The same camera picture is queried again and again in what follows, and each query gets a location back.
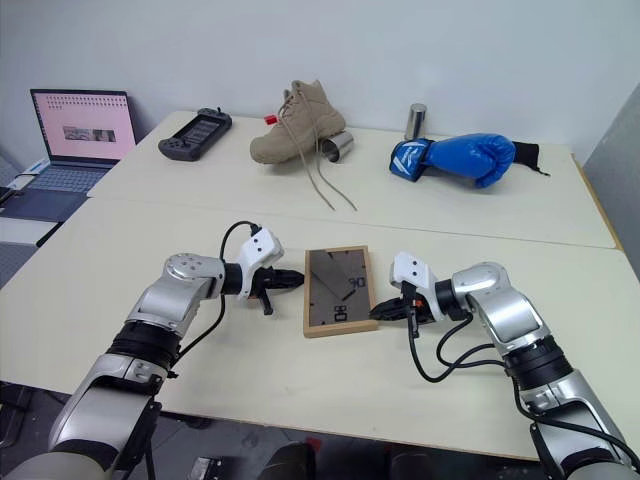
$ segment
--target white wall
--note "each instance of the white wall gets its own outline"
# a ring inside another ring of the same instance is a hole
[[[44,153],[28,89],[126,89],[146,133],[176,109],[262,116],[320,78],[354,126],[493,131],[584,162],[640,79],[637,0],[0,0],[0,153]]]

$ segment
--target laptop keyboard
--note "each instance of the laptop keyboard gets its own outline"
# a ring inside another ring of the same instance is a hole
[[[4,287],[36,250],[33,245],[0,242],[0,288]]]
[[[106,173],[99,170],[47,168],[27,188],[87,193]]]

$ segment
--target white table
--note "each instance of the white table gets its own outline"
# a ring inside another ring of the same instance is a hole
[[[0,378],[72,392],[109,346],[164,260],[180,251],[217,255],[239,219],[280,238],[281,268],[303,271],[305,249],[369,246],[377,300],[395,253],[409,250],[440,278],[483,260],[502,263],[548,322],[621,427],[640,448],[640,287],[614,249],[470,237],[356,224],[240,215],[195,207],[90,199],[0,291]],[[233,234],[233,259],[248,232]],[[497,367],[459,371],[431,385],[417,374],[404,322],[375,332],[305,339],[303,289],[273,295],[275,314],[231,299],[218,330],[178,364],[159,400],[181,413],[230,418],[489,454],[535,457],[511,383]],[[203,303],[187,341],[217,316]],[[425,368],[441,371],[434,346],[450,325],[421,328]],[[486,342],[472,324],[450,357]]]
[[[388,171],[399,132],[350,128],[354,150],[344,163],[322,160],[323,173],[358,206],[351,207],[319,179],[337,211],[313,191],[299,160],[260,165],[249,156],[252,138],[267,132],[262,119],[234,117],[231,130],[197,162],[165,158],[158,141],[173,135],[193,112],[169,115],[89,192],[119,198],[295,218],[612,248],[603,222],[567,147],[541,145],[539,175],[513,165],[488,189],[447,174],[411,183]]]

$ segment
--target boxing glove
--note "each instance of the boxing glove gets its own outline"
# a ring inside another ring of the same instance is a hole
[[[513,143],[502,135],[474,133],[432,142],[422,164],[475,179],[478,188],[500,180],[516,153]]]

